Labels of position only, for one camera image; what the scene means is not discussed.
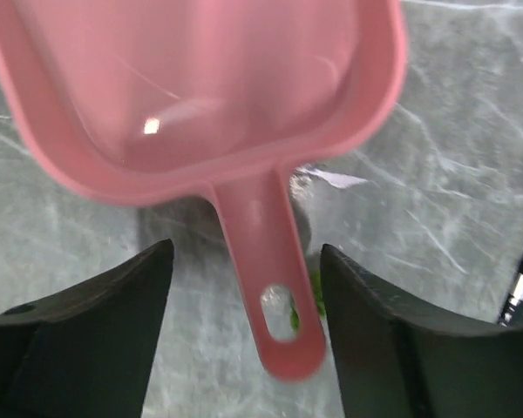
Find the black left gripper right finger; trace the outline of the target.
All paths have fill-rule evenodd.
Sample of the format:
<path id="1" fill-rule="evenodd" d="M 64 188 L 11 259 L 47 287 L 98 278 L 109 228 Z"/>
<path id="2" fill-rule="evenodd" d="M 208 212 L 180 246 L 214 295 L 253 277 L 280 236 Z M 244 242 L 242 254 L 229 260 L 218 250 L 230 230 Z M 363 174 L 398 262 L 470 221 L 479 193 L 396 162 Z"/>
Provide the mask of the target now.
<path id="1" fill-rule="evenodd" d="M 332 245 L 323 301 L 348 417 L 523 417 L 523 325 L 435 306 Z"/>

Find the pink dustpan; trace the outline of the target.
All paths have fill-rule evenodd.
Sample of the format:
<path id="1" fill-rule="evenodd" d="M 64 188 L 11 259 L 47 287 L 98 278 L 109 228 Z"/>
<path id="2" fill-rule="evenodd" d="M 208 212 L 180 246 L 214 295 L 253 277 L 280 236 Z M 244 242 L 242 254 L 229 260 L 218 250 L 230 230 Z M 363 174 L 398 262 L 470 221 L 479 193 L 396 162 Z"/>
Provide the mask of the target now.
<path id="1" fill-rule="evenodd" d="M 290 177 L 370 138 L 406 67 L 398 1 L 0 1 L 0 85 L 32 157 L 113 205 L 208 200 L 280 381 L 326 354 Z"/>

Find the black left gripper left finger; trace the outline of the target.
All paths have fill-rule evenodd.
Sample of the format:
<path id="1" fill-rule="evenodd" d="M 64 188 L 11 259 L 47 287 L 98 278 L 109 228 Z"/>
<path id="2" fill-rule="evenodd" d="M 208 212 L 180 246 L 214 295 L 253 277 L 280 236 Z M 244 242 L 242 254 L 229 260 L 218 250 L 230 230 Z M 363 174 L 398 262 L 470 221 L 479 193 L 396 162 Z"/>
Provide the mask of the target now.
<path id="1" fill-rule="evenodd" d="M 0 313 L 0 417 L 139 417 L 173 276 L 165 239 Z"/>

